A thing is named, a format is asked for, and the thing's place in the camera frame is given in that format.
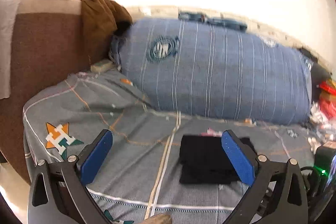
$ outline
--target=metal bolt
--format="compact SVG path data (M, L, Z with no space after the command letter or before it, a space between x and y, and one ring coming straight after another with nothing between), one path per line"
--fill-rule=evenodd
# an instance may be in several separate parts
M289 162L290 162L292 165L296 165L296 164L297 164L297 160L296 160L296 159L290 159Z
M265 161L267 161L267 158L264 155L259 155L258 160L261 161L261 162L265 162Z
M71 155L68 157L68 162L74 162L77 159L75 155Z
M37 162L37 165L39 165L39 166L42 166L42 165L44 165L45 164L45 160L39 160L38 162Z

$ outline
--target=brown cloth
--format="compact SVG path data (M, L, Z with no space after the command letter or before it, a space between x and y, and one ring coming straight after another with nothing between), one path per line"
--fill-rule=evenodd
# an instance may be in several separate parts
M90 51L114 33L122 34L131 24L127 10L113 0L81 0L83 39Z

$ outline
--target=red object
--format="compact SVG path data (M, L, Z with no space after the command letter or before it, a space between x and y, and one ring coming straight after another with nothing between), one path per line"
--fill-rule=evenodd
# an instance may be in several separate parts
M336 103L332 103L320 97L319 106L320 110L326 115L329 120L333 117L336 117Z
M336 89L329 86L325 81L323 81L319 86L331 95L336 95Z

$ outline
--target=blue gripper pad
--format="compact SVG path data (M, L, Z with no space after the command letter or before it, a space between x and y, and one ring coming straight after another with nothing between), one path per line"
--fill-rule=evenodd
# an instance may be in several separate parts
M111 131L106 131L104 136L95 146L93 151L87 157L86 161L81 166L81 183L87 185L91 183L98 173L106 155L110 151L113 143Z
M228 132L222 134L222 148L235 168L241 182L251 186L254 182L254 167Z

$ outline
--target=folded black shirt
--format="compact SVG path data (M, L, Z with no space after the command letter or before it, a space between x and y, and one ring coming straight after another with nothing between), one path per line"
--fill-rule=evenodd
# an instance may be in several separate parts
M250 138L240 140L256 153ZM180 183L183 184L229 184L240 180L219 137L184 135L180 163L183 165Z

